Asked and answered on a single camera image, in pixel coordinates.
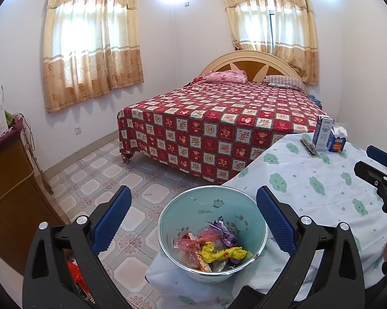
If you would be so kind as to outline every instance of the curtain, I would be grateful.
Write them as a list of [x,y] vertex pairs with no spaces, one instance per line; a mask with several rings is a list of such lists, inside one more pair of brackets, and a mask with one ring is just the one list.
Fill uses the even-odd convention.
[[271,53],[268,0],[225,0],[225,8],[236,48]]
[[49,0],[44,30],[48,113],[143,82],[137,0]]
[[318,43],[309,0],[274,0],[273,55],[293,67],[303,82],[318,84]]

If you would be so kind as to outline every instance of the blue gripper pad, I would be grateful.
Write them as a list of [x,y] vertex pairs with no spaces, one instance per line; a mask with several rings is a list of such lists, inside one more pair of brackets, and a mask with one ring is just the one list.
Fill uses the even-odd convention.
[[132,205],[132,193],[128,187],[121,188],[117,196],[112,199],[114,201],[93,229],[93,241],[90,248],[95,255],[109,248]]
[[256,193],[256,204],[280,249],[293,256],[297,251],[295,230],[263,187]]
[[387,167],[387,153],[385,153],[384,151],[382,151],[382,150],[376,148],[375,146],[371,145],[366,150],[366,154],[371,159],[373,159],[373,160],[377,161],[378,163],[380,163],[380,164],[384,165],[385,167]]

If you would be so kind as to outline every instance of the arched headboard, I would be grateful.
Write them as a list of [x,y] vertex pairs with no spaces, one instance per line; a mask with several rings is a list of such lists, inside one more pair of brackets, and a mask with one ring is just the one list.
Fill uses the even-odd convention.
[[210,63],[200,75],[228,70],[245,71],[248,80],[255,82],[262,82],[267,75],[285,75],[301,80],[295,70],[282,59],[269,53],[251,50],[227,53]]

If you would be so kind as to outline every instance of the brown dresser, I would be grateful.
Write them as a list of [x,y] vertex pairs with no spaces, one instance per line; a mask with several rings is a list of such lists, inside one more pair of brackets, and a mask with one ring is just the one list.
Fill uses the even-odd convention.
[[0,140],[0,257],[21,275],[38,225],[65,224],[35,179],[22,130],[19,120]]

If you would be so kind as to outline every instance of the metal bolt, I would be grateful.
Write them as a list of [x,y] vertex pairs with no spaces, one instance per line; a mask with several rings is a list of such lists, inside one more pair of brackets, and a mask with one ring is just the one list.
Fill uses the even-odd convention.
[[345,231],[348,231],[348,230],[349,230],[349,225],[346,224],[346,223],[341,223],[341,224],[340,224],[340,227],[341,227],[342,230],[345,230]]
[[77,220],[76,223],[79,225],[85,224],[88,221],[88,218],[86,216],[80,216]]
[[305,225],[309,225],[312,223],[312,220],[308,217],[308,216],[304,216],[300,219],[300,221],[305,224]]
[[48,227],[48,223],[47,222],[42,222],[39,224],[39,229],[40,230],[44,230]]

